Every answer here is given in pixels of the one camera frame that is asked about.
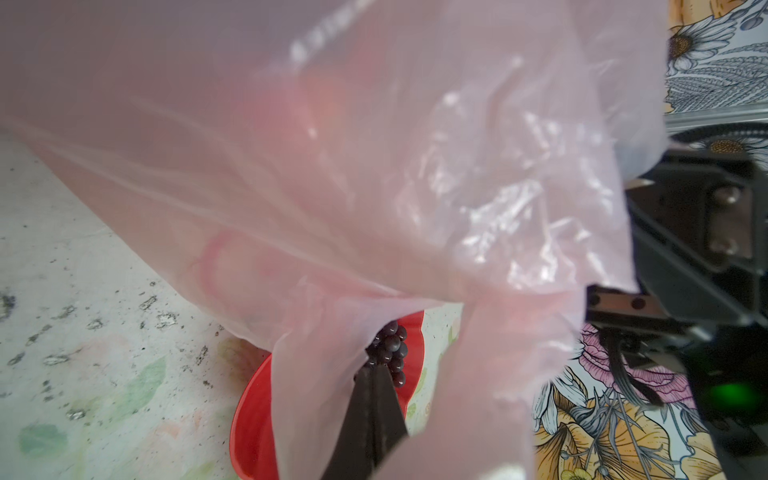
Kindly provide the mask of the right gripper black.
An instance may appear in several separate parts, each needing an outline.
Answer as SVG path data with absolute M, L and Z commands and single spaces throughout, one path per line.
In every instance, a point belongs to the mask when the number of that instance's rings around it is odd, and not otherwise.
M 686 376 L 729 479 L 767 475 L 767 179 L 743 154 L 673 148 L 626 193 L 639 290 L 592 286 L 587 320 L 630 402 L 632 376 Z

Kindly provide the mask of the pink plastic bag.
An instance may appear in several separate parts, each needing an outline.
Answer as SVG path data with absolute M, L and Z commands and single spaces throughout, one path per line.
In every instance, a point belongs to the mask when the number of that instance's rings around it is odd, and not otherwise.
M 381 479 L 532 479 L 586 289 L 636 289 L 664 1 L 5 1 L 1 125 L 272 352 L 279 474 L 329 465 L 387 322 L 464 307 Z

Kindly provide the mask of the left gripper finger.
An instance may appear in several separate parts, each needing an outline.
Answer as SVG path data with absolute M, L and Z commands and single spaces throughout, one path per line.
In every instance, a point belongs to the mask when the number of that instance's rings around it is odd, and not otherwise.
M 355 385 L 323 480 L 370 479 L 395 447 L 408 437 L 389 369 L 365 366 Z

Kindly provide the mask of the dark purple grapes toy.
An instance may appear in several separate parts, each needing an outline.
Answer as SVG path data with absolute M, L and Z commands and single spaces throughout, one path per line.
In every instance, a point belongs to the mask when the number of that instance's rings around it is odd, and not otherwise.
M 366 347 L 366 367 L 385 366 L 396 388 L 406 384 L 407 330 L 397 320 L 386 323 Z

